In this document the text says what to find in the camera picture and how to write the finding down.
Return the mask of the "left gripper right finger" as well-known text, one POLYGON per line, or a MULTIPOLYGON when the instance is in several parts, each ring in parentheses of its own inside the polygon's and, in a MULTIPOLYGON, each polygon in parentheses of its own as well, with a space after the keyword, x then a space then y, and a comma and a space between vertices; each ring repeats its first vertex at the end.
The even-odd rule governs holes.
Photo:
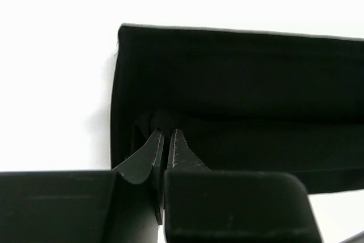
POLYGON ((205 163, 189 148, 184 133, 175 129, 168 151, 167 169, 209 170, 205 163))

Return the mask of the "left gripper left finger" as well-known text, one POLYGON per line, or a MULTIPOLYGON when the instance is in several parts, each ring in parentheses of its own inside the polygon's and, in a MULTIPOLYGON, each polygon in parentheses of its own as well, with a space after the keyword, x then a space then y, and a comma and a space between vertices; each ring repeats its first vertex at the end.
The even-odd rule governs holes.
POLYGON ((164 134, 155 130, 135 153, 113 168, 131 184, 161 185, 164 174, 164 134))

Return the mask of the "black skirt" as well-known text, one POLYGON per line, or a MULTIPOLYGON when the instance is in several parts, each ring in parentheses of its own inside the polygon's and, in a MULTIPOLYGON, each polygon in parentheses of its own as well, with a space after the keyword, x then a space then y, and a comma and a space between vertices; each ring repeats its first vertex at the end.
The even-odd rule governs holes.
POLYGON ((118 45, 112 166, 179 129, 212 170, 363 188, 363 40, 124 24, 118 45))

